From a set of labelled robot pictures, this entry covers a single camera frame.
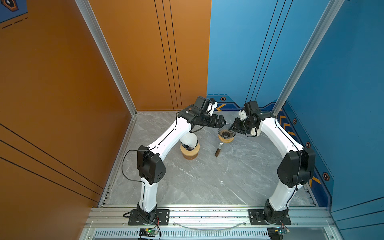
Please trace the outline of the grey ribbed glass dripper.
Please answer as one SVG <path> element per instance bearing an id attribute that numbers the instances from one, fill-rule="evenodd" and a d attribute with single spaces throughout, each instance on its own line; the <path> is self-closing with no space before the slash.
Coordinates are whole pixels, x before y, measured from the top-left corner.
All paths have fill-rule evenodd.
<path id="1" fill-rule="evenodd" d="M 229 126 L 225 125 L 224 127 L 219 128 L 218 129 L 219 137 L 221 137 L 224 140 L 230 140 L 230 139 L 234 138 L 236 135 L 236 132 L 230 130 L 230 126 L 231 125 L 229 125 Z"/>

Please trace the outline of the white paper coffee filter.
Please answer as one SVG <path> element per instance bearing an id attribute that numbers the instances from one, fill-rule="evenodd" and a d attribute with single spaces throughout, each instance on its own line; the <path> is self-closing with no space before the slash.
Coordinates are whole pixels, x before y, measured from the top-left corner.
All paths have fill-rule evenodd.
<path id="1" fill-rule="evenodd" d="M 187 151 L 194 150 L 198 145 L 198 138 L 194 133 L 186 133 L 183 137 L 181 137 L 180 141 L 182 147 Z"/>

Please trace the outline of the coffee filter paper pack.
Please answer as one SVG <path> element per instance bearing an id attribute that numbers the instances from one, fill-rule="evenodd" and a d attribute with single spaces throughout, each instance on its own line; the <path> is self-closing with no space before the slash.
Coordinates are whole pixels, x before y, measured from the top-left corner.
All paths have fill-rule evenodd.
<path id="1" fill-rule="evenodd" d="M 258 128 L 252 128 L 251 129 L 251 137 L 258 137 L 261 134 L 261 130 Z"/>

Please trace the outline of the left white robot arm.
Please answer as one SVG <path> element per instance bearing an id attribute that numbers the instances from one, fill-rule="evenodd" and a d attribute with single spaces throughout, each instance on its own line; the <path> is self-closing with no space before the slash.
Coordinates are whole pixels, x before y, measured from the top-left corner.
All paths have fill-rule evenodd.
<path id="1" fill-rule="evenodd" d="M 157 209 L 158 183 L 166 174 L 164 160 L 178 143 L 195 156 L 200 149 L 198 138 L 192 129 L 195 126 L 221 128 L 226 124 L 223 116 L 214 114 L 218 103 L 214 99 L 198 97 L 193 105 L 176 113 L 171 126 L 152 144 L 140 146 L 137 153 L 137 169 L 141 177 L 142 193 L 138 211 L 153 219 Z"/>

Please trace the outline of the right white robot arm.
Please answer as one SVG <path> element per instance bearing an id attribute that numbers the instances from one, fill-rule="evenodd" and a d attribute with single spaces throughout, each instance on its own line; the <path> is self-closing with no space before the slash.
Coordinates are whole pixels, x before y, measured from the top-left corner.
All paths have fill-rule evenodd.
<path id="1" fill-rule="evenodd" d="M 282 156 L 277 169 L 278 185 L 266 201 L 263 211 L 266 223 L 274 225 L 287 218 L 289 204 L 298 190 L 314 176 L 316 153 L 306 149 L 278 122 L 271 112 L 262 111 L 256 101 L 247 102 L 230 127 L 248 137 L 264 133 Z"/>

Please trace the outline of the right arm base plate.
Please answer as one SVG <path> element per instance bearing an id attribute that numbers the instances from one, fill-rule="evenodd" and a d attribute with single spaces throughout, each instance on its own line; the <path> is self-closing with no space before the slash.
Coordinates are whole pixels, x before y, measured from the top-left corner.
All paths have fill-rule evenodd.
<path id="1" fill-rule="evenodd" d="M 251 225 L 285 225 L 292 224 L 289 209 L 274 211 L 273 209 L 250 209 L 248 210 Z"/>

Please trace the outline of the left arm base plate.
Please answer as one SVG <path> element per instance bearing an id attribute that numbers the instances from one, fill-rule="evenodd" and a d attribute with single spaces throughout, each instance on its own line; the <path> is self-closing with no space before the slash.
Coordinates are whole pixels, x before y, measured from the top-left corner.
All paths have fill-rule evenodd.
<path id="1" fill-rule="evenodd" d="M 167 226 L 170 219 L 170 210 L 157 209 L 146 213 L 142 210 L 135 209 L 130 211 L 128 215 L 124 215 L 124 217 L 129 217 L 129 226 Z"/>

